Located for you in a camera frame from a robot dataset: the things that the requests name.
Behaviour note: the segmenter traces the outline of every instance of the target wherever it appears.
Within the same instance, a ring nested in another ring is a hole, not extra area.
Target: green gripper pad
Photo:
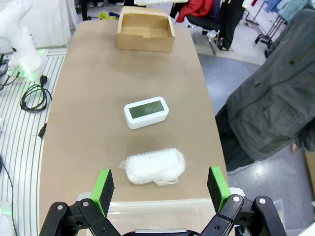
[[[111,170],[102,170],[91,194],[91,200],[97,204],[99,210],[105,217],[107,217],[114,188],[115,186]]]
[[[229,196],[231,196],[230,189],[225,181],[220,166],[212,166],[209,168],[207,186],[213,206],[215,207],[216,213],[218,213]]]

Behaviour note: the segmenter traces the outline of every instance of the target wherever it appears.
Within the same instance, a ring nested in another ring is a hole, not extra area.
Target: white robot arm
[[[14,0],[0,12],[0,38],[8,40],[14,51],[9,62],[8,75],[18,70],[21,76],[26,77],[41,65],[31,34],[20,24],[20,20],[31,7],[32,0]]]

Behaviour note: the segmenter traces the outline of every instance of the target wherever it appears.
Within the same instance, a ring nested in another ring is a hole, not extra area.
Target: yellow cloth
[[[97,15],[101,20],[116,20],[118,19],[116,16],[110,16],[107,11],[102,11]]]

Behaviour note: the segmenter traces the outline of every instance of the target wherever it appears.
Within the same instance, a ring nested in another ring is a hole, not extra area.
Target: table
[[[39,219],[50,205],[74,203],[92,191],[101,169],[110,168],[113,201],[209,198],[209,166],[224,158],[210,98],[189,31],[175,25],[173,52],[116,48],[117,21],[82,22],[65,58],[48,120],[43,150]],[[127,127],[124,106],[162,96],[164,122],[137,130]],[[131,184],[119,164],[129,155],[177,148],[186,170],[179,182],[158,187]]]

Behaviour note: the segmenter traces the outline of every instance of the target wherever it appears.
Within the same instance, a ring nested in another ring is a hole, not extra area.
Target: striped metal platform
[[[45,59],[41,74],[47,75],[46,88],[52,95],[66,53],[67,49],[53,49]],[[13,181],[14,217],[20,236],[39,234],[38,194],[44,139],[38,137],[38,133],[47,122],[51,107],[49,101],[48,108],[40,113],[21,109],[21,97],[33,83],[16,82],[0,91],[0,117],[4,119],[0,154]],[[32,95],[28,104],[37,104],[40,99],[39,94]],[[4,170],[0,174],[0,197],[1,201],[11,204],[11,186]]]

